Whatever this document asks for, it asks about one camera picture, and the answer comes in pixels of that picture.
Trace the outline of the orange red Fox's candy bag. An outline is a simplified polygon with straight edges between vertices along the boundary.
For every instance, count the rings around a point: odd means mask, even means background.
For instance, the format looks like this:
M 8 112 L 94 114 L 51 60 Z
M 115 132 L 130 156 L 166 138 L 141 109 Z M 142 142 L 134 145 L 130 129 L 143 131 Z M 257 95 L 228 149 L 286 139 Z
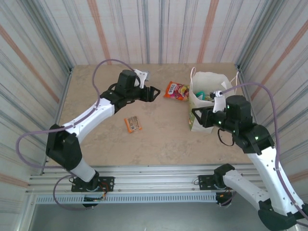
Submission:
M 190 86 L 176 82 L 169 82 L 164 97 L 180 101 L 188 101 Z

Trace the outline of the right arm base connector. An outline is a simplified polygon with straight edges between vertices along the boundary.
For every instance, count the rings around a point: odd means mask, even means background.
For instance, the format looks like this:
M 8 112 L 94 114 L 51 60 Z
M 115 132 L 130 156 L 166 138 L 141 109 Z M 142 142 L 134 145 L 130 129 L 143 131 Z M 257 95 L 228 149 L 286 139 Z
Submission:
M 232 193 L 217 192 L 216 201 L 216 204 L 218 204 L 219 206 L 228 206 L 232 201 Z

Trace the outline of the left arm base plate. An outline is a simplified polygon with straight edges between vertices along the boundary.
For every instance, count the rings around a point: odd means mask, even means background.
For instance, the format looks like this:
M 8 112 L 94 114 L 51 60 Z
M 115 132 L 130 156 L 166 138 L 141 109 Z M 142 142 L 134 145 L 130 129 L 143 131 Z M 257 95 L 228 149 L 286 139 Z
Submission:
M 114 190 L 114 177 L 95 177 L 90 182 L 84 182 L 80 178 L 72 181 L 72 192 L 112 192 Z

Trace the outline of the teal Fox's candy bag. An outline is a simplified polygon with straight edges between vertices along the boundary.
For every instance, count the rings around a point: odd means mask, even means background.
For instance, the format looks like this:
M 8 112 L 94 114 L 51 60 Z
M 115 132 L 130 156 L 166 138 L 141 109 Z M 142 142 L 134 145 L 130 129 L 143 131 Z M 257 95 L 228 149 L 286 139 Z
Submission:
M 210 95 L 206 94 L 204 91 L 197 92 L 195 96 L 197 97 L 197 99 L 202 101 L 212 101 Z

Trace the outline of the left arm base connector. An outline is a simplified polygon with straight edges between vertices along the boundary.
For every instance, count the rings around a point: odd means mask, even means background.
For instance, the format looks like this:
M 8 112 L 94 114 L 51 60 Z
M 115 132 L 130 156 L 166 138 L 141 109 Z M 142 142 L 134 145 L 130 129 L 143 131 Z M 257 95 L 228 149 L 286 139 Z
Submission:
M 90 196 L 85 196 L 84 200 L 83 200 L 83 206 L 85 208 L 93 208 L 95 206 L 97 206 L 99 204 L 99 202 L 104 201 L 105 197 L 101 196 L 101 197 L 90 197 Z

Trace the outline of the aluminium rail frame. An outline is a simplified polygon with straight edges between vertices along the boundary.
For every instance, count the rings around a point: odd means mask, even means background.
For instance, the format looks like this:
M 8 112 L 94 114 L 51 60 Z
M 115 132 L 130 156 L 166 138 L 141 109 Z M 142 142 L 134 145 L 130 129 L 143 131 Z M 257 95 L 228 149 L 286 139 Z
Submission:
M 218 165 L 95 166 L 100 176 L 115 178 L 115 193 L 183 193 L 197 191 L 197 177 L 212 175 Z M 31 176 L 26 194 L 71 194 L 72 184 L 62 169 L 47 169 Z

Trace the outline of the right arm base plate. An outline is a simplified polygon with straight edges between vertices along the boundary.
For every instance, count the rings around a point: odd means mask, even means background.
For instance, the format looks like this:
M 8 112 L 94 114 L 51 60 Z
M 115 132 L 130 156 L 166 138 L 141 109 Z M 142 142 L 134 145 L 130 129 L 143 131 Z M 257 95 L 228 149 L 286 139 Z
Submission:
M 202 191 L 209 190 L 232 190 L 232 188 L 225 185 L 219 185 L 217 180 L 214 179 L 213 175 L 199 175 L 198 176 L 198 186 Z

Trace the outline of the white paper bag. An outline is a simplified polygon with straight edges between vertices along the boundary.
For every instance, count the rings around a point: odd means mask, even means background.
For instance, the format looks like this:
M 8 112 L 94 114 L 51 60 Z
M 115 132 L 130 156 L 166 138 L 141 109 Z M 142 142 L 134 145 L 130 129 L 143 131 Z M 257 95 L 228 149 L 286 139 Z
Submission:
M 191 81 L 189 90 L 189 127 L 193 132 L 211 133 L 212 127 L 201 127 L 192 113 L 193 108 L 211 107 L 214 106 L 214 100 L 202 101 L 197 99 L 195 94 L 204 91 L 210 95 L 211 92 L 224 91 L 232 88 L 231 81 L 224 74 L 217 74 L 213 72 L 196 72 L 195 68 L 191 70 Z

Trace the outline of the small orange snack bar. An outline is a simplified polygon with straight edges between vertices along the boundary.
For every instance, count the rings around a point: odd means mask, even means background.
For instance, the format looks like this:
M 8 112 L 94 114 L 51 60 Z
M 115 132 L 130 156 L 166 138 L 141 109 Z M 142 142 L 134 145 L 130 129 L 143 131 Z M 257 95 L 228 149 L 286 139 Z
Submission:
M 124 119 L 129 133 L 133 133 L 137 130 L 142 130 L 142 126 L 137 116 L 131 116 Z

